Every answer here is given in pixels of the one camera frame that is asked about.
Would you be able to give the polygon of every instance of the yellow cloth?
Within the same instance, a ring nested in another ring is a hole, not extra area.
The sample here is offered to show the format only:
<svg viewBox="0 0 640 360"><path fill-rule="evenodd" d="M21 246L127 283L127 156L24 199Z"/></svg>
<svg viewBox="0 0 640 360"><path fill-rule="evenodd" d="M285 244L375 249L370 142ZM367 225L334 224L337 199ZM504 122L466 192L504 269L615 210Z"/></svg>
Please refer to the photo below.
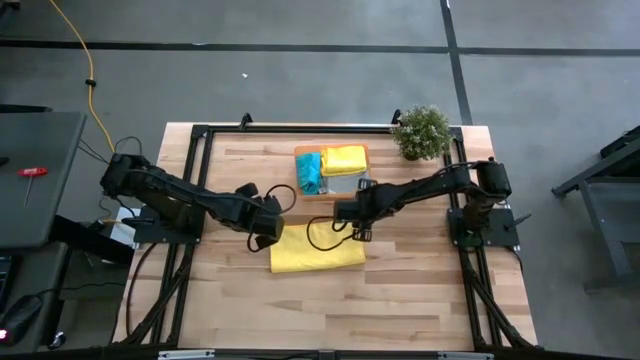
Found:
<svg viewBox="0 0 640 360"><path fill-rule="evenodd" d="M328 248L352 233L353 227L341 232L331 229L331 223L313 223L309 228L311 241ZM346 240L331 251L318 251L307 240L307 225L285 226L280 240L270 247L271 272L294 272L333 269L340 266L362 264L365 261L362 242Z"/></svg>
<svg viewBox="0 0 640 360"><path fill-rule="evenodd" d="M328 147L322 150L322 176L360 174L367 170L362 146Z"/></svg>

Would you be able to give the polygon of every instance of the wooden tabletop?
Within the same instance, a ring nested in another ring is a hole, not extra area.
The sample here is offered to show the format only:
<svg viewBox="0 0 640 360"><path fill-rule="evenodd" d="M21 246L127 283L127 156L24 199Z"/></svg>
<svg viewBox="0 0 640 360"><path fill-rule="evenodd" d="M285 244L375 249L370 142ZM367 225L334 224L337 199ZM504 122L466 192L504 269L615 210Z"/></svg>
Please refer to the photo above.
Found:
<svg viewBox="0 0 640 360"><path fill-rule="evenodd" d="M167 124L160 149L158 166L178 177L192 125ZM469 161L494 155L487 127L462 130ZM353 142L368 145L380 182L404 183L443 166L442 160L404 160L391 135L226 133L215 136L207 188L233 191L254 182L264 194L275 184L296 186L296 146ZM283 207L292 200L286 189L276 195ZM376 222L373 241L365 244L364 265L288 274L272 274L269 250L250 253L246 234L207 218L191 270L180 347L471 350L459 257L445 222L448 208L448 197L441 196ZM302 224L313 216L331 215L332 209L331 202L299 200L285 220ZM132 297L132 328L158 296L167 248L158 245L142 266ZM131 272L141 254L136 252ZM487 261L496 302L521 334L536 343L518 261L497 248L487 248ZM115 341L124 338L125 301ZM486 311L478 308L489 341ZM173 302L163 337L172 312Z"/></svg>

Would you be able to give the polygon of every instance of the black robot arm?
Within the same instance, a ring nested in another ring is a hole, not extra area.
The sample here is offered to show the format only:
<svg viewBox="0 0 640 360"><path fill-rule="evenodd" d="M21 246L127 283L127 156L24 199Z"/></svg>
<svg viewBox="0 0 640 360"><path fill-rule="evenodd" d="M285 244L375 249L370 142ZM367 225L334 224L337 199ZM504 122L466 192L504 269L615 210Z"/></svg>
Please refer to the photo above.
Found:
<svg viewBox="0 0 640 360"><path fill-rule="evenodd" d="M477 170L478 184L471 181L469 170ZM511 186L504 165L493 161L458 163L435 174L401 185L377 184L360 180L355 199L337 200L334 204L335 222L353 224L354 240L371 241L371 225L392 216L406 204L451 193L466 193L469 202L464 207L465 227L480 231L491 208L511 194Z"/></svg>
<svg viewBox="0 0 640 360"><path fill-rule="evenodd" d="M255 233L273 242L280 238L284 226L278 200L257 196L254 183L234 193L215 193L167 174L143 156L114 154L100 185L111 198L131 196L142 201L158 213L165 227L177 232L189 233L197 228L194 207L205 209L213 219L235 231Z"/></svg>

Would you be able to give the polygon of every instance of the blue towel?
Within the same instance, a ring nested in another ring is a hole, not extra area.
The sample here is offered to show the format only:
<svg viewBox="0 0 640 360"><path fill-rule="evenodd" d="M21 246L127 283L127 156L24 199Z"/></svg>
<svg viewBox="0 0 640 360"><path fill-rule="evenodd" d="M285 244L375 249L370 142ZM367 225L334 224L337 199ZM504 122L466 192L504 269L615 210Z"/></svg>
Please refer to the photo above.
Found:
<svg viewBox="0 0 640 360"><path fill-rule="evenodd" d="M320 188L320 153L307 153L296 157L298 186L305 195L317 195Z"/></svg>

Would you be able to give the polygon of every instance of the yellow cable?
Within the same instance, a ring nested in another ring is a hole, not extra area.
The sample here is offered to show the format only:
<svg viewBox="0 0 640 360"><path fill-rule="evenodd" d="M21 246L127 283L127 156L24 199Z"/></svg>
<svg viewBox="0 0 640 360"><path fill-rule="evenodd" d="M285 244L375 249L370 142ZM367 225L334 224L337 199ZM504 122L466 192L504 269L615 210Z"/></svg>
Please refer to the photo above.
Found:
<svg viewBox="0 0 640 360"><path fill-rule="evenodd" d="M58 7L58 5L56 5L56 3L53 0L49 0L49 2L51 3L51 5L53 5L54 8L56 8L56 10L58 11L58 14L62 16L64 21L67 23L67 25L69 25L71 30L73 30L73 32L76 34L76 37L78 38L78 41L80 41L80 44L82 44L82 48L84 49L84 52L87 54L87 59L89 59L89 80L93 81L93 59L91 58L91 53L89 53L89 49L87 49L87 45L82 40L82 36L80 36L80 33L78 32L78 30L76 30L75 26L73 26L71 21L67 19L67 17L64 15L62 10ZM92 85L89 85L89 111L91 111L91 115L93 115L93 118L96 120L96 122L98 123L98 126L100 126L100 129L102 129L104 136L107 138L107 142L109 143L111 152L116 152L116 148L115 146L113 146L113 142L111 141L111 136L109 136L109 132L102 124L102 121L100 121L100 118L98 117L98 114L96 114L96 111L93 109L93 86Z"/></svg>

